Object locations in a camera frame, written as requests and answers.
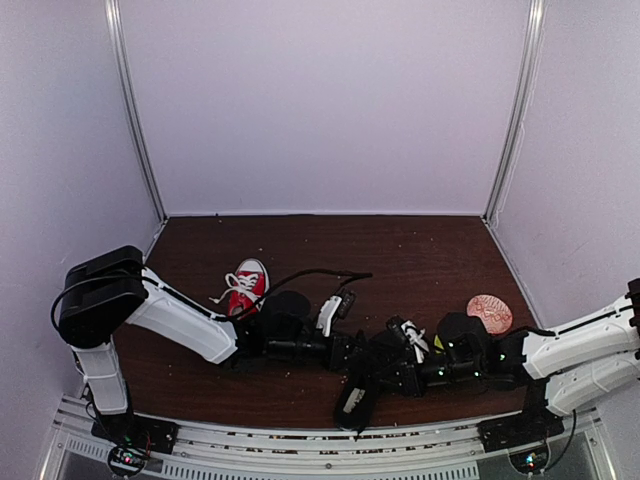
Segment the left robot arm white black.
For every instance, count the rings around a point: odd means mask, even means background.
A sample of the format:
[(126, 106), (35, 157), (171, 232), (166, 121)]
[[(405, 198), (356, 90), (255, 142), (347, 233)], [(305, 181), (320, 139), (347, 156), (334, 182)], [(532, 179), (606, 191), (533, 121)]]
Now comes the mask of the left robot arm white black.
[(269, 355), (323, 357), (342, 343), (333, 330), (355, 301), (347, 285), (363, 274), (338, 272), (343, 283), (311, 313), (308, 299), (272, 284), (265, 265), (248, 258), (226, 274), (227, 302), (216, 313), (173, 288), (143, 261), (131, 245), (71, 268), (53, 300), (50, 320), (71, 348), (91, 394), (97, 431), (115, 443), (132, 445), (153, 436), (132, 408), (113, 336), (123, 325), (156, 333), (214, 365), (236, 368)]

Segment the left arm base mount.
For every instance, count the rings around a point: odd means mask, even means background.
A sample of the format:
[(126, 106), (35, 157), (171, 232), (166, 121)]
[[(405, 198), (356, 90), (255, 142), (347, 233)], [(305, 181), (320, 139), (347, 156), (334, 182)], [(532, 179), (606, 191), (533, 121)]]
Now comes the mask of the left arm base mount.
[(93, 392), (88, 393), (86, 413), (93, 420), (91, 434), (108, 440), (112, 446), (106, 464), (117, 479), (131, 479), (140, 474), (149, 463), (155, 462), (154, 453), (173, 452), (178, 425), (138, 415), (127, 394), (127, 408), (123, 413), (105, 414), (96, 406)]

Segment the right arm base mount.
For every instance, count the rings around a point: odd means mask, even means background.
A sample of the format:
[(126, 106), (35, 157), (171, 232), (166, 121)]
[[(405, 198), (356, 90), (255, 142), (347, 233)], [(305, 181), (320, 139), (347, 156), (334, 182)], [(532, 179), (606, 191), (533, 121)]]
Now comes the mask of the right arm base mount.
[(526, 389), (521, 412), (484, 420), (477, 426), (486, 453), (507, 450), (511, 466), (532, 477), (551, 464), (548, 440), (564, 432), (563, 417), (547, 408), (547, 381), (534, 381)]

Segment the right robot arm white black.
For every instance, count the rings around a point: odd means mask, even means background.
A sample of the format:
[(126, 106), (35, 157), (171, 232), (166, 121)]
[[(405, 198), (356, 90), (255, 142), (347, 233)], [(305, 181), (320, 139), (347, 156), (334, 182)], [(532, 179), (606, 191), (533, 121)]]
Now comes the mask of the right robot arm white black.
[(639, 377), (639, 282), (590, 315), (552, 330), (532, 327), (500, 336), (481, 319), (447, 314), (437, 325), (438, 344), (412, 322), (392, 318), (375, 343), (376, 377), (404, 396), (427, 388), (479, 379), (496, 390), (527, 388), (533, 404), (513, 419), (519, 440), (535, 440), (551, 413), (567, 416)]

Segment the red canvas sneaker white laces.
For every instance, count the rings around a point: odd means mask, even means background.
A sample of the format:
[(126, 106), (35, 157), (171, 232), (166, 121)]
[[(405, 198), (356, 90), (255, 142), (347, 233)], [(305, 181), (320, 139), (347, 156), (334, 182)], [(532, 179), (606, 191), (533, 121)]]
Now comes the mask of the red canvas sneaker white laces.
[(209, 300), (215, 305), (227, 301), (227, 316), (241, 319), (260, 311), (263, 295), (270, 288), (264, 264), (256, 258), (243, 260), (235, 271), (224, 276), (225, 289)]

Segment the upturned shoe orange sole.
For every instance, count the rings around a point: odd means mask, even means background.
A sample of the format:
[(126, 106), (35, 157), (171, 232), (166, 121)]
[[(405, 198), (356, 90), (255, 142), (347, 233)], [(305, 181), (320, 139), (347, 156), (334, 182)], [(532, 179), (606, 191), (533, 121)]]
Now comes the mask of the upturned shoe orange sole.
[(390, 331), (367, 339), (365, 370), (362, 373), (341, 372), (347, 379), (333, 410), (337, 428), (359, 435), (370, 425), (383, 390), (377, 380), (377, 371), (388, 358), (400, 358), (402, 346)]

